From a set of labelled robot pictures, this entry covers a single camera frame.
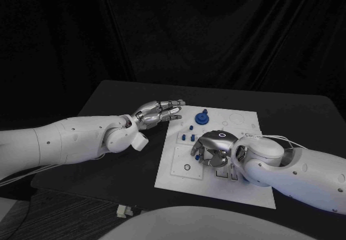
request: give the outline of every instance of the floor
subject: floor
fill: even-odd
[[[31,201],[16,201],[0,222],[0,240],[97,240],[127,218],[119,205],[39,189]],[[134,209],[134,216],[142,212]]]

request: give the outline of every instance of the black backdrop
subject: black backdrop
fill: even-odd
[[[0,130],[75,116],[104,79],[325,95],[345,116],[345,14],[332,0],[3,0]]]

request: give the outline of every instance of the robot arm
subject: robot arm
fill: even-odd
[[[238,173],[253,184],[271,186],[313,207],[346,214],[346,159],[302,147],[284,149],[258,135],[247,134],[241,139],[230,135],[212,131],[199,138],[191,154],[199,150],[201,155],[206,148],[214,155],[212,159],[199,157],[202,164],[222,167],[222,164],[206,163],[221,159],[218,156],[225,153]]]
[[[0,180],[25,169],[81,163],[129,146],[142,151],[149,139],[140,130],[181,119],[175,114],[183,105],[183,100],[153,101],[133,115],[72,117],[38,128],[0,131]]]

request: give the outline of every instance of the robotic hand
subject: robotic hand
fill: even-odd
[[[205,148],[212,159],[205,159]],[[235,166],[237,174],[253,184],[271,186],[313,207],[346,214],[346,159],[304,147],[283,148],[261,135],[247,133],[238,139],[221,130],[202,135],[192,156],[198,150],[204,165],[222,167],[230,159],[230,167]]]
[[[175,114],[185,105],[183,100],[153,101],[133,115],[71,117],[38,128],[0,131],[0,180],[38,166],[100,159],[130,145],[142,151],[149,139],[140,130],[181,119]]]

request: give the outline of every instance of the silver robotic hand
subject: silver robotic hand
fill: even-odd
[[[209,131],[198,139],[191,155],[195,156],[199,151],[199,163],[221,168],[228,164],[228,157],[237,141],[237,136],[230,132],[222,130]],[[212,154],[211,159],[205,159],[205,150]]]
[[[182,119],[182,116],[175,114],[182,110],[181,106],[185,105],[183,100],[152,101],[142,105],[131,115],[139,130],[153,128],[159,122]]]

